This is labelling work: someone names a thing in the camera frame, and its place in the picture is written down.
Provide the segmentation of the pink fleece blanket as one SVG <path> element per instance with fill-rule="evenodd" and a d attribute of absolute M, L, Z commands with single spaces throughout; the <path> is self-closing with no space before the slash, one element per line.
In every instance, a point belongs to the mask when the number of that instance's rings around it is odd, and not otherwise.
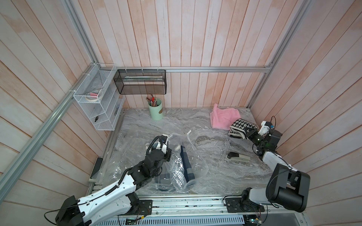
<path fill-rule="evenodd" d="M 238 109 L 220 109 L 218 108 L 218 104 L 214 104 L 213 111 L 210 113 L 210 121 L 213 129 L 229 130 L 230 126 L 240 118 Z"/>

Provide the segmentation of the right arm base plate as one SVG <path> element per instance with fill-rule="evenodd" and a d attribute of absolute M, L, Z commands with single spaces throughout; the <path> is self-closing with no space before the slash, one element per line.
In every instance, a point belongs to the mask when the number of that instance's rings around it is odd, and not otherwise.
<path fill-rule="evenodd" d="M 265 212 L 263 205 L 255 204 L 247 198 L 229 197 L 224 202 L 229 213 Z"/>

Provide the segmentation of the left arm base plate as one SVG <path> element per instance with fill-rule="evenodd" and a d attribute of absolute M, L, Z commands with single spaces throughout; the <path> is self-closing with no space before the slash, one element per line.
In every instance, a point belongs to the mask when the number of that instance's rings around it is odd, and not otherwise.
<path fill-rule="evenodd" d="M 132 202 L 130 210 L 124 215 L 150 215 L 152 213 L 152 204 L 152 200 Z"/>

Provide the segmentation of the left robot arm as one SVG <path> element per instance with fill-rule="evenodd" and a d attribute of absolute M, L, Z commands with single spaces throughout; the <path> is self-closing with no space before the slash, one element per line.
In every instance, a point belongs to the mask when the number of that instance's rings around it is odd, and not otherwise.
<path fill-rule="evenodd" d="M 160 174 L 162 164 L 170 161 L 172 150 L 168 147 L 151 149 L 145 159 L 127 168 L 121 178 L 104 189 L 76 199 L 67 198 L 57 213 L 56 226 L 93 226 L 114 215 L 130 210 L 139 211 L 139 198 L 135 191 L 147 185 Z"/>

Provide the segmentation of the clear plastic vacuum bag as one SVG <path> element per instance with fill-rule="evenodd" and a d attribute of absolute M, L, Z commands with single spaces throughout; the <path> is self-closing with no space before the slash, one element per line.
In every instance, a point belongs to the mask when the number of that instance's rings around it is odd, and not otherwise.
<path fill-rule="evenodd" d="M 151 141 L 159 134 L 150 130 L 121 132 L 110 156 L 95 175 L 95 183 L 105 188 L 119 180 L 127 168 L 145 159 Z M 138 195 L 194 194 L 206 177 L 209 166 L 191 142 L 190 133 L 168 136 L 170 161 L 162 164 L 150 183 L 137 190 Z"/>

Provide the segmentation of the black white houndstooth knit blanket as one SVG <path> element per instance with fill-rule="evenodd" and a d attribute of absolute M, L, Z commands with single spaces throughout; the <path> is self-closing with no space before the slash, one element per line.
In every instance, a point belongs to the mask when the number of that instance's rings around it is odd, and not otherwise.
<path fill-rule="evenodd" d="M 255 124 L 240 118 L 230 126 L 228 136 L 233 138 L 247 139 L 247 134 L 253 130 L 258 131 L 258 127 Z"/>

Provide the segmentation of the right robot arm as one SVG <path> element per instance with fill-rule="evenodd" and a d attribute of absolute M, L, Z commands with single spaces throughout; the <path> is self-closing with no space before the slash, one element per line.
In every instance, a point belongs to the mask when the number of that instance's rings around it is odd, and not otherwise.
<path fill-rule="evenodd" d="M 256 147 L 259 159 L 273 170 L 266 188 L 245 190 L 246 201 L 255 206 L 274 204 L 287 210 L 303 212 L 308 201 L 310 176 L 291 166 L 277 153 L 282 133 L 273 128 L 266 133 L 252 130 L 246 137 Z"/>

